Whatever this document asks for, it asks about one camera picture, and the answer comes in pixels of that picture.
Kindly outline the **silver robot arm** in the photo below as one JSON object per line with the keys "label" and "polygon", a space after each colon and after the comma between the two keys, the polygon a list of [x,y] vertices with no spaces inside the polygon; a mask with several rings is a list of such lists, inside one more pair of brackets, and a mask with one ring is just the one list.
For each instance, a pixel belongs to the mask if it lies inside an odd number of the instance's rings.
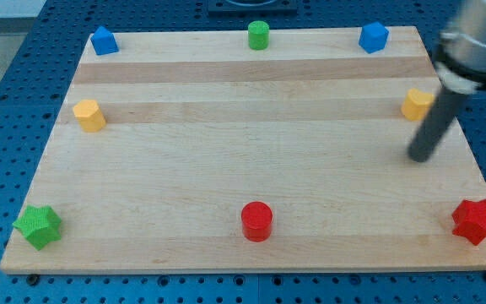
{"label": "silver robot arm", "polygon": [[440,32],[435,54],[440,82],[457,94],[486,90],[486,0],[466,0]]}

